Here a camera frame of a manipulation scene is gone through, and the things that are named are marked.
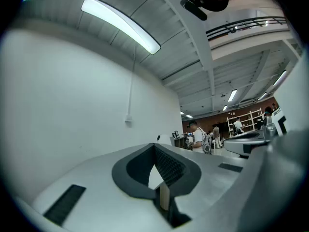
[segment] metal railing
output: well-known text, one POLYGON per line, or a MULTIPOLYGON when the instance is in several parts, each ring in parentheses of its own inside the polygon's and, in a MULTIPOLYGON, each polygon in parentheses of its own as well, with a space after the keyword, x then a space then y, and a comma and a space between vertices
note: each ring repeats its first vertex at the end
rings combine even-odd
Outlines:
POLYGON ((206 32, 208 40, 214 40, 230 33, 243 31, 255 27, 267 27, 271 24, 286 24, 286 19, 283 16, 263 16, 254 17, 245 20, 227 23, 225 25, 216 27, 206 32))

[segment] white ceiling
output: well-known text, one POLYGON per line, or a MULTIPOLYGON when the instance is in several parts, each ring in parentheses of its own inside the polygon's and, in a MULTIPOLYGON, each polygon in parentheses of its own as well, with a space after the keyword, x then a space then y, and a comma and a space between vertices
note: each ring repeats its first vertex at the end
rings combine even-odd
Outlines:
MULTIPOLYGON (((28 0, 23 2, 20 17, 36 18, 59 23, 95 36, 127 55, 132 56, 135 41, 114 26, 81 11, 84 0, 28 0)), ((150 55, 137 46, 137 61, 161 80, 187 67, 195 74, 169 87, 179 96, 181 110, 192 116, 208 116, 221 111, 232 90, 238 89, 234 101, 247 92, 243 101, 256 99, 272 75, 278 74, 285 62, 282 49, 273 47, 258 75, 256 83, 247 90, 261 62, 263 51, 215 66, 211 80, 204 71, 197 49, 180 18, 164 0, 102 0, 122 11, 146 29, 161 45, 161 50, 150 55), (214 80, 215 94, 210 82, 214 80)))

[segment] white wall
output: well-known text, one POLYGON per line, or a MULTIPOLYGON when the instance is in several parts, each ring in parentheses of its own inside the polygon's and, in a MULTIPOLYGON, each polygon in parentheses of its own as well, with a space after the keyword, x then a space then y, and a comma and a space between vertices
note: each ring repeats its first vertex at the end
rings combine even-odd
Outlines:
MULTIPOLYGON (((57 35, 52 27, 45 29, 57 35)), ((86 159, 183 132, 176 93, 139 65, 129 127, 132 60, 96 38, 68 32, 62 32, 68 41, 88 42, 109 58, 25 29, 2 39, 0 157, 16 194, 28 203, 86 159)))

